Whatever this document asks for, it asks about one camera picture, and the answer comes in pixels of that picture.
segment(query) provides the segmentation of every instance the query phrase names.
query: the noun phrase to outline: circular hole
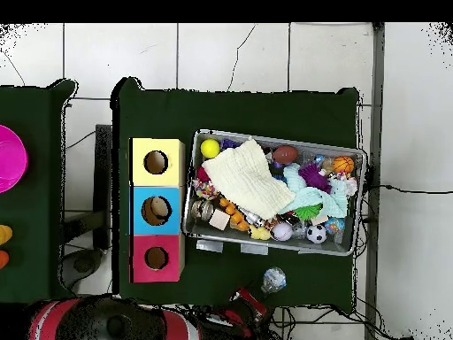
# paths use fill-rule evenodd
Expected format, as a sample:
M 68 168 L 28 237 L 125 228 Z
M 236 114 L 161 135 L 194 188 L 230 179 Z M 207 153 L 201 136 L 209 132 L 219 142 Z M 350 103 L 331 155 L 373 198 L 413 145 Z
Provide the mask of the circular hole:
M 142 217 L 151 226 L 165 224 L 172 215 L 170 203 L 163 197 L 150 197 L 142 205 Z
M 162 151 L 152 151 L 146 154 L 143 164 L 150 174 L 163 174 L 168 168 L 168 157 Z
M 153 270 L 161 270 L 168 264 L 168 253 L 160 246 L 149 248 L 145 252 L 145 262 Z

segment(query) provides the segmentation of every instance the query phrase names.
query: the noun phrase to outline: pink box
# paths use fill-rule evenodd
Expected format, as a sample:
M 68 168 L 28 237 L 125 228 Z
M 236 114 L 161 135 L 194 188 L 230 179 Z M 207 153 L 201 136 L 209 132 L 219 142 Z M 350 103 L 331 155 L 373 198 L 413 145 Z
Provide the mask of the pink box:
M 184 268 L 184 236 L 134 236 L 131 282 L 177 282 Z M 148 250 L 162 248 L 165 263 L 160 269 L 147 264 Z

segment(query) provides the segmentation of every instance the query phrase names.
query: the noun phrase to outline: dark green tablecloth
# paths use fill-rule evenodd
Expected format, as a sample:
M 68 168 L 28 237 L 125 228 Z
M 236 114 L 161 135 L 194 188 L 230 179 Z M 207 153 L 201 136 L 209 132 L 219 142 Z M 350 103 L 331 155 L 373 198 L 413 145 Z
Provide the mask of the dark green tablecloth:
M 61 120 L 75 82 L 49 88 L 0 87 L 0 124 L 24 143 L 28 169 L 18 184 L 0 194 L 0 224 L 13 238 L 0 249 L 10 253 L 0 270 L 0 302 L 31 303 L 64 298 L 58 282 L 62 184 Z
M 111 101 L 114 145 L 119 146 L 119 165 L 113 166 L 113 188 L 119 188 L 119 202 L 113 206 L 114 212 L 119 210 L 119 251 L 113 260 L 119 266 L 119 294 L 151 304 L 221 304 L 236 288 L 259 282 L 268 267 L 278 266 L 285 271 L 288 286 L 269 297 L 269 305 L 335 304 L 350 311 L 351 256 L 299 255 L 276 249 L 269 249 L 268 256 L 250 255 L 240 253 L 235 243 L 224 243 L 219 254 L 197 250 L 196 241 L 188 238 L 186 267 L 179 282 L 130 283 L 127 140 L 179 138 L 186 144 L 187 160 L 193 134 L 200 128 L 354 148 L 357 100 L 355 89 L 338 94 L 201 93 L 143 90 L 135 79 L 120 81 Z

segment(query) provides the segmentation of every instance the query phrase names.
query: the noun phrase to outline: cardboard box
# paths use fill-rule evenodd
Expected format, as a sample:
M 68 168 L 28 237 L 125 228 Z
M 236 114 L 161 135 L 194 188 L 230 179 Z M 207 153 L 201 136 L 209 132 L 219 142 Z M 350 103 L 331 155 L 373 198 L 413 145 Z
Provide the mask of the cardboard box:
M 184 191 L 184 187 L 133 187 L 129 218 L 134 219 L 134 236 L 179 235 Z
M 184 143 L 176 139 L 133 138 L 133 185 L 151 187 L 185 185 L 185 149 Z
M 185 265 L 184 236 L 134 236 L 130 282 L 177 282 Z

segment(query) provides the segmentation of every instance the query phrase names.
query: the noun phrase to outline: soccer ball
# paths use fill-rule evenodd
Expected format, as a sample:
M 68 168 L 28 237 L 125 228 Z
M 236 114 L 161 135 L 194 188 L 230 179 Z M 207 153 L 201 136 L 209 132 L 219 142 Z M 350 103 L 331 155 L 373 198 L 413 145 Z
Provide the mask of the soccer ball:
M 312 243 L 323 243 L 326 240 L 326 229 L 324 226 L 309 226 L 307 229 L 307 238 Z

